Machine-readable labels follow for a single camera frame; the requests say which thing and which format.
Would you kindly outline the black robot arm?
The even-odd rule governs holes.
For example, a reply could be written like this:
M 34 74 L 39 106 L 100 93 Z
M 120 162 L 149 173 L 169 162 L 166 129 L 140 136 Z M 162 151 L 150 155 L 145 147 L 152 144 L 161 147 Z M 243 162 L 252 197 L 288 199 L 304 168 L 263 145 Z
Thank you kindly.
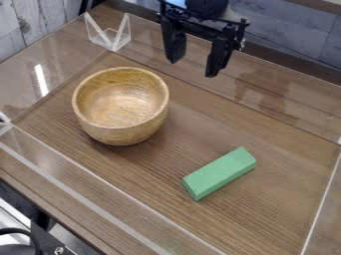
M 245 47 L 249 19 L 229 8 L 229 0 L 160 0 L 165 50 L 176 64 L 186 53 L 186 35 L 212 43 L 205 75 L 213 78 L 227 68 L 232 53 Z

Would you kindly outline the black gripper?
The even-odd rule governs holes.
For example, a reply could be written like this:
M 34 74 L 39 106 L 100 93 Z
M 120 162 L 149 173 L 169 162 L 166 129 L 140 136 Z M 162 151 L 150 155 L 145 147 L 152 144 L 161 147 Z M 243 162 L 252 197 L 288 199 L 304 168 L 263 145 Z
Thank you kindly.
M 174 64 L 186 52 L 186 34 L 212 39 L 205 75 L 213 78 L 227 68 L 233 48 L 240 51 L 245 44 L 249 19 L 232 10 L 231 0 L 160 0 L 165 50 Z

